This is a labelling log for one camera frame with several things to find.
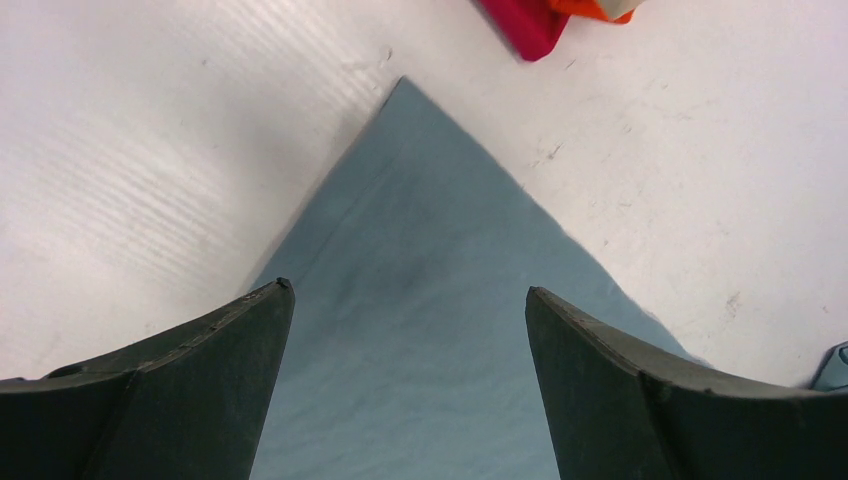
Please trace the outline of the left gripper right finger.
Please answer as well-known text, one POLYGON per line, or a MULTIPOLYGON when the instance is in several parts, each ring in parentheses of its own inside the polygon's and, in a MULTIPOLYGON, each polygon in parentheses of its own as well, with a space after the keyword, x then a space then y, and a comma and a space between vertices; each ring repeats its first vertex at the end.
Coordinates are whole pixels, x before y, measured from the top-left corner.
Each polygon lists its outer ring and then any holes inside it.
POLYGON ((531 288, 528 340, 563 479, 843 479, 847 397, 673 355, 531 288))

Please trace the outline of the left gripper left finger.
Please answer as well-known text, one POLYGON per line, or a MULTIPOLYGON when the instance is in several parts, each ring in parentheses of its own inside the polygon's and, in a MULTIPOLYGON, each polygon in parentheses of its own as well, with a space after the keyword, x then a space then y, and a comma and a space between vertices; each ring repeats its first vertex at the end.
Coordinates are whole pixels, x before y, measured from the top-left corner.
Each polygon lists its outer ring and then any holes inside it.
POLYGON ((5 479, 246 479, 295 305, 274 280, 197 319, 1 383, 5 479))

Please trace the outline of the teal blue t-shirt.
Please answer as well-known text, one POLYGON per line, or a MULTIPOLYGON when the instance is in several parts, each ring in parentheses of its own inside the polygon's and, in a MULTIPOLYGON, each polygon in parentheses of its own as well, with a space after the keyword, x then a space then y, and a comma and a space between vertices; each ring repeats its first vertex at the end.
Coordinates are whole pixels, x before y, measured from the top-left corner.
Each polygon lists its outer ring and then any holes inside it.
POLYGON ((398 81, 259 276, 290 333, 255 479, 554 479, 525 299, 685 350, 413 82, 398 81))

